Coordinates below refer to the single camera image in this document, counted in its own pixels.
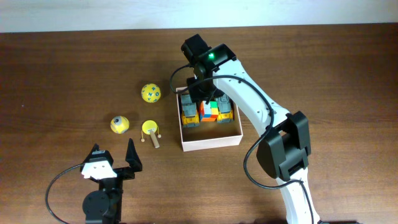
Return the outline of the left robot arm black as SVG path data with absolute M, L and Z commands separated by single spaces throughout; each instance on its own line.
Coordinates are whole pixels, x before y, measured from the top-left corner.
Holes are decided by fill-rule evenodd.
M 89 193 L 82 204 L 86 223 L 121 221 L 123 182 L 134 179 L 135 173 L 142 171 L 142 162 L 132 139 L 128 141 L 125 161 L 127 167 L 114 168 L 110 152 L 101 150 L 97 144 L 83 161 L 81 174 L 98 184 L 98 190 Z

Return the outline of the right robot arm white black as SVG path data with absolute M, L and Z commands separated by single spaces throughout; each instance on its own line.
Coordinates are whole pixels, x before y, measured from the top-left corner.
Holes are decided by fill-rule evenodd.
M 196 34 L 181 46 L 193 68 L 186 91 L 194 102 L 227 95 L 246 115 L 259 138 L 248 150 L 268 176 L 277 181 L 286 208 L 288 223 L 320 223 L 308 187 L 308 157 L 311 153 L 307 117 L 291 113 L 272 100 L 245 71 L 242 63 L 225 44 L 210 47 Z

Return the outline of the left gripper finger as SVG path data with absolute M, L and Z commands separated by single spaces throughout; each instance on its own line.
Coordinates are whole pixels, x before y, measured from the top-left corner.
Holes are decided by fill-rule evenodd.
M 95 144 L 89 154 L 85 157 L 81 171 L 93 169 L 99 162 L 105 161 L 104 151 L 100 150 L 99 145 Z
M 125 161 L 129 164 L 130 168 L 134 172 L 142 171 L 142 162 L 139 156 L 137 155 L 137 151 L 134 146 L 134 141 L 131 138 L 129 138 L 128 141 Z

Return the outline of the yellow ball with eye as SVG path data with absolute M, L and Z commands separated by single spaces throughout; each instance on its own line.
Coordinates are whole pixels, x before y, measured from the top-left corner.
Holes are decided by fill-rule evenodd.
M 129 129 L 129 120 L 124 116 L 115 116 L 110 122 L 110 127 L 116 134 L 125 133 Z

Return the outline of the multicolour puzzle cube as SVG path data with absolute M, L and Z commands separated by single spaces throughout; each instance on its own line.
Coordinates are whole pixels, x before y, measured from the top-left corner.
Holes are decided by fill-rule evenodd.
M 216 101 L 202 101 L 200 103 L 200 121 L 214 122 L 219 115 L 218 104 Z

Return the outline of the yellow ball blue letters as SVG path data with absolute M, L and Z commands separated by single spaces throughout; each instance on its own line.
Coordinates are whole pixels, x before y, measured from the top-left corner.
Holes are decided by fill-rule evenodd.
M 142 87 L 141 97 L 145 102 L 155 103 L 160 100 L 161 90 L 158 85 L 148 83 Z

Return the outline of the yellow wooden pellet drum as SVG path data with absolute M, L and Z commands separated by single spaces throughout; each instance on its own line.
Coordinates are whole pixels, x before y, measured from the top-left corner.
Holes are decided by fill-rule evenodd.
M 162 137 L 159 131 L 159 126 L 154 120 L 147 120 L 143 122 L 142 124 L 142 129 L 141 129 L 141 141 L 145 142 L 144 135 L 149 135 L 150 139 L 154 145 L 154 147 L 157 149 L 160 147 L 158 139 Z

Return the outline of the yellow grey mixer truck toy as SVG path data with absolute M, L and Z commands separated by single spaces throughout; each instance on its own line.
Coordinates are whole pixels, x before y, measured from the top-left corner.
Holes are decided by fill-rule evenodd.
M 217 123 L 229 123 L 233 120 L 233 108 L 227 95 L 215 98 L 218 105 Z

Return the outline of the yellow grey dump truck toy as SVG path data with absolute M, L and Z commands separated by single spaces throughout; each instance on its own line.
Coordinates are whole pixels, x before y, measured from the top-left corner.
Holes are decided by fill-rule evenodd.
M 193 128 L 200 125 L 197 104 L 194 103 L 189 94 L 181 95 L 182 124 L 184 128 Z

